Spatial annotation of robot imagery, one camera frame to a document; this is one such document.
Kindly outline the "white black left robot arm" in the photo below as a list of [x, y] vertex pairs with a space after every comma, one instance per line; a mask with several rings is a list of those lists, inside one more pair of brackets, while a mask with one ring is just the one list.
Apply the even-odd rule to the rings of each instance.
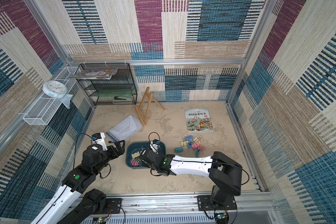
[[49, 203], [32, 221], [33, 224], [56, 224], [68, 208], [96, 180], [109, 162], [125, 153], [125, 141], [118, 141], [104, 150], [101, 144], [91, 144], [83, 152], [80, 165], [71, 170]]

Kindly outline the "Chinese history picture book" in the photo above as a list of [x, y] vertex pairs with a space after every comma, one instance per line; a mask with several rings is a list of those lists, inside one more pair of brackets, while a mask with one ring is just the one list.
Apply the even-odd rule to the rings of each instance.
[[188, 133], [214, 132], [208, 108], [187, 109], [185, 119]]

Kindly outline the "teal binder clip small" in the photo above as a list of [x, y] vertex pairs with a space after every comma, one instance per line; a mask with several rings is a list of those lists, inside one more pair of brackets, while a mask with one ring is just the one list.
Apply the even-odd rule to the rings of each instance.
[[183, 152], [183, 147], [176, 147], [176, 148], [175, 148], [175, 152], [176, 152], [176, 153], [181, 153], [181, 152]]

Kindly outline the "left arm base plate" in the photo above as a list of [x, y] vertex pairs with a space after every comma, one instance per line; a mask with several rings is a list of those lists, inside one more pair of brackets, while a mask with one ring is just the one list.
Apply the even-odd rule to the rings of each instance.
[[102, 214], [119, 214], [122, 198], [107, 198]]

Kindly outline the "green folder on shelf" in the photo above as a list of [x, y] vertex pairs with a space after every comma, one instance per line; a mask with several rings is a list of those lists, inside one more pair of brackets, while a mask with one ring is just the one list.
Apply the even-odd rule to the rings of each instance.
[[130, 90], [99, 90], [95, 93], [97, 97], [132, 97]]

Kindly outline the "teal binder clip upright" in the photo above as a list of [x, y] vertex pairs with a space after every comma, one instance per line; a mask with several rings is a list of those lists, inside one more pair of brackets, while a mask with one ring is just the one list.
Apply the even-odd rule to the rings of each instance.
[[201, 150], [200, 149], [196, 149], [196, 157], [198, 158], [201, 155]]

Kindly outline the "magazine on shelf top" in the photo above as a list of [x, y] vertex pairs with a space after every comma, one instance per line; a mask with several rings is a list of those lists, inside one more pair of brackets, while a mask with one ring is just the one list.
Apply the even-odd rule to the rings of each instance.
[[110, 80], [118, 69], [90, 69], [78, 71], [69, 76], [69, 78], [82, 80]]

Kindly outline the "wooden easel stand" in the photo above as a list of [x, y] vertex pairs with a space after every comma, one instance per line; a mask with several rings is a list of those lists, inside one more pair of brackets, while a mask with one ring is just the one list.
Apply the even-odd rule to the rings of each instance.
[[[142, 111], [142, 108], [143, 108], [143, 105], [144, 105], [146, 99], [148, 99], [148, 102], [147, 102], [147, 108], [146, 108], [145, 114], [144, 114], [143, 111]], [[163, 111], [165, 111], [165, 107], [161, 103], [159, 103], [157, 99], [155, 99], [154, 95], [152, 93], [150, 93], [150, 88], [147, 87], [145, 92], [144, 92], [144, 95], [142, 97], [142, 100], [141, 100], [140, 104], [134, 106], [135, 110], [137, 112], [137, 115], [139, 117], [139, 120], [140, 120], [140, 122], [143, 126], [145, 126], [147, 124], [148, 114], [149, 114], [152, 102], [155, 102]]]

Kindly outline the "teal plastic storage box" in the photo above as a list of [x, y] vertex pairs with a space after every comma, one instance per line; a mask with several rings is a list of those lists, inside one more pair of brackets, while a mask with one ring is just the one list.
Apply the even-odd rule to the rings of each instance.
[[148, 169], [149, 165], [162, 162], [166, 155], [166, 145], [159, 142], [158, 153], [149, 152], [151, 143], [149, 141], [134, 142], [126, 150], [126, 165], [131, 169]]

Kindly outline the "white round clock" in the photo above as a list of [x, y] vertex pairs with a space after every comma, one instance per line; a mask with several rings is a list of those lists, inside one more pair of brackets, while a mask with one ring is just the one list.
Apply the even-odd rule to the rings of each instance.
[[55, 99], [61, 99], [68, 93], [68, 89], [65, 84], [56, 80], [46, 82], [43, 85], [42, 90], [47, 96]]

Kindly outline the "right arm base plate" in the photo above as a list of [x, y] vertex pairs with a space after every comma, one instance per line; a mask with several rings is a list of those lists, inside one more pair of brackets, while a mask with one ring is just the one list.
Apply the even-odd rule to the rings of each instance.
[[211, 195], [200, 195], [197, 196], [197, 203], [199, 211], [220, 211], [225, 209], [230, 211], [237, 209], [234, 198], [227, 199], [225, 203], [218, 203], [211, 200]]

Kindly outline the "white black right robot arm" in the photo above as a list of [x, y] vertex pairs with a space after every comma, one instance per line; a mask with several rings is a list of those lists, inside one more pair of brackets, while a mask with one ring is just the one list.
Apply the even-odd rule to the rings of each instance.
[[142, 161], [159, 175], [199, 175], [214, 182], [211, 202], [227, 205], [228, 201], [241, 195], [242, 166], [221, 152], [202, 158], [161, 155], [152, 149], [144, 149]]

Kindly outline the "pink binder clip large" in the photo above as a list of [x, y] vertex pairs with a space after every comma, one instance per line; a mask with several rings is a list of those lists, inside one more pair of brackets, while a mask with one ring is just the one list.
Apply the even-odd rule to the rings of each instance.
[[195, 150], [195, 149], [199, 149], [200, 148], [200, 143], [197, 141], [197, 142], [194, 142], [191, 147]]

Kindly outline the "yellow binder clip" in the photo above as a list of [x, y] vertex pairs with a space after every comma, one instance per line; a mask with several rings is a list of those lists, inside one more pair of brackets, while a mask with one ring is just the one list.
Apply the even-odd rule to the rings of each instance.
[[133, 153], [133, 154], [132, 154], [132, 158], [137, 158], [137, 157], [139, 157], [140, 155], [141, 155], [140, 152]]
[[181, 142], [181, 147], [188, 146], [188, 144], [189, 144], [189, 141], [182, 141]]

